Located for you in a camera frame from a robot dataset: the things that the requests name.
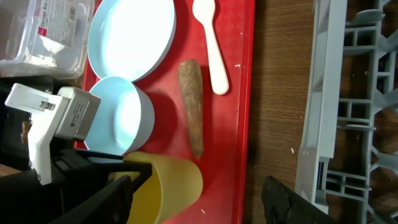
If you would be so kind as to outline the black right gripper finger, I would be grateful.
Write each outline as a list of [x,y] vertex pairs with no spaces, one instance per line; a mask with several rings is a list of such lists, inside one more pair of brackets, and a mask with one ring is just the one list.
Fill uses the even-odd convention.
[[262,187],[267,224],[336,224],[336,221],[273,176]]

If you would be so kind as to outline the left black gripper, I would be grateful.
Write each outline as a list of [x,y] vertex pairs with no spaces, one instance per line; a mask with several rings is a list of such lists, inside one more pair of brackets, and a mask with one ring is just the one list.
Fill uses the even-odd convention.
[[134,192],[152,175],[150,163],[84,149],[60,151],[51,168],[47,185],[34,170],[1,177],[1,223],[127,223]]

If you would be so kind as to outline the yellow plastic cup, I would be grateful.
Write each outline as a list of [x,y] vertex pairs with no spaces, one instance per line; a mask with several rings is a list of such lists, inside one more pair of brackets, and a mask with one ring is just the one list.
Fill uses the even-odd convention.
[[203,177],[194,162],[139,151],[124,159],[152,164],[152,175],[133,194],[128,224],[162,223],[199,199]]

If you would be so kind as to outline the light blue bowl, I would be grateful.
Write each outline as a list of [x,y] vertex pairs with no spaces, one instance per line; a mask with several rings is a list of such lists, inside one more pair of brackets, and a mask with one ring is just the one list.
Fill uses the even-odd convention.
[[124,78],[106,77],[90,93],[101,103],[84,141],[87,149],[122,156],[146,143],[154,128],[155,113],[142,90]]

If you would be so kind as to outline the brown food scrap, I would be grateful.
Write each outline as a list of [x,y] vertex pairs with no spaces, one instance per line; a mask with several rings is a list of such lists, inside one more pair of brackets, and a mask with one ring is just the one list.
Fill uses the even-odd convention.
[[28,142],[28,133],[32,127],[32,123],[30,121],[22,122],[22,132],[21,132],[21,143],[27,144]]

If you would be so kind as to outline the grey dishwasher rack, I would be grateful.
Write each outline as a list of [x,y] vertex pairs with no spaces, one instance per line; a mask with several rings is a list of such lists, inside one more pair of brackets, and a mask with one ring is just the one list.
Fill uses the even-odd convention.
[[[379,215],[369,204],[371,172],[382,167],[397,170],[397,154],[387,154],[373,145],[375,115],[385,108],[397,109],[393,87],[397,58],[397,34],[382,34],[385,1],[359,11],[347,20],[348,3],[315,0],[312,58],[303,135],[299,147],[295,191],[322,212],[328,212],[327,195],[359,203],[358,219],[365,223],[396,223],[397,212]],[[341,71],[345,56],[365,55],[366,97],[340,96]],[[338,129],[362,133],[360,172],[331,170]]]

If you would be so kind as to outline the black waste tray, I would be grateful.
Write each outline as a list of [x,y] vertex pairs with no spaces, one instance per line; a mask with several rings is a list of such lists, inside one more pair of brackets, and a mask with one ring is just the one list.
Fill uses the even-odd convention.
[[49,75],[1,78],[1,164],[17,170],[29,170],[29,152],[22,142],[22,123],[30,120],[30,113],[7,107],[5,100],[15,83],[56,94],[67,84]]

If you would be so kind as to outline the brown root vegetable stick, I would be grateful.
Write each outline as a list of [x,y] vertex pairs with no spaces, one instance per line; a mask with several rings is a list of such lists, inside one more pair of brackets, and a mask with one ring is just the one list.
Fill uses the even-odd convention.
[[184,60],[178,66],[178,83],[185,107],[190,147],[199,159],[204,151],[203,79],[196,60]]

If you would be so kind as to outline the light blue plate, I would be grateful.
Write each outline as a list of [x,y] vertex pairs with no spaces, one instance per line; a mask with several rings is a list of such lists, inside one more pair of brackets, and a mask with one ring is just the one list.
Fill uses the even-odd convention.
[[167,55],[176,26],[173,0],[103,0],[88,34],[92,70],[100,79],[143,79]]

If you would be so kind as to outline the clear plastic storage box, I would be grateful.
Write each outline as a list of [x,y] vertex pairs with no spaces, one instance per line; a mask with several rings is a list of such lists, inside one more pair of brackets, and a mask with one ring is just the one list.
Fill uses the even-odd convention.
[[94,0],[1,0],[1,76],[77,79]]

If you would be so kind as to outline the white plastic spoon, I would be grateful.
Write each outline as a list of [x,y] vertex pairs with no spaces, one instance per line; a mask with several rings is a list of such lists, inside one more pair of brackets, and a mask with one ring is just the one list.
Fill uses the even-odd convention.
[[193,1],[193,15],[205,32],[211,87],[216,95],[224,95],[229,90],[229,81],[213,27],[215,9],[214,0]]

